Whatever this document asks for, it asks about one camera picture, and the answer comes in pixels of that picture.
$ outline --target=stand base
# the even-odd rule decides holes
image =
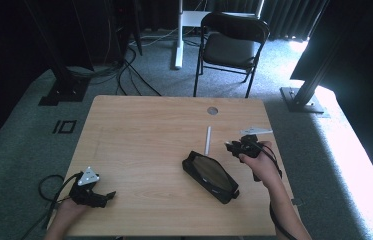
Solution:
[[[282,87],[280,92],[283,99],[291,112],[306,112],[306,113],[324,113],[323,107],[318,102],[317,98],[313,96],[310,101],[305,105],[295,104],[294,98],[299,88]]]
[[[81,102],[86,94],[90,79],[82,79],[73,86],[69,93],[59,91],[59,84],[56,81],[49,91],[48,96],[42,97],[39,106],[57,106],[59,102]]]

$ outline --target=chair backrest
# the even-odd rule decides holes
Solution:
[[[254,41],[263,45],[270,34],[267,23],[256,17],[234,16],[220,12],[208,13],[201,21],[202,34],[205,27],[230,38]]]

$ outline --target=black pouch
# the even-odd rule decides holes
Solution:
[[[182,165],[185,172],[221,203],[226,204],[239,196],[239,185],[217,160],[191,151]]]

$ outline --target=desk leg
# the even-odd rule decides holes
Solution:
[[[182,68],[183,64],[183,0],[179,0],[179,36],[177,38],[176,65],[177,69]]]

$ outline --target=hole in table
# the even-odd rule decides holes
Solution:
[[[216,107],[209,107],[207,112],[211,115],[216,115],[218,113],[218,109]]]

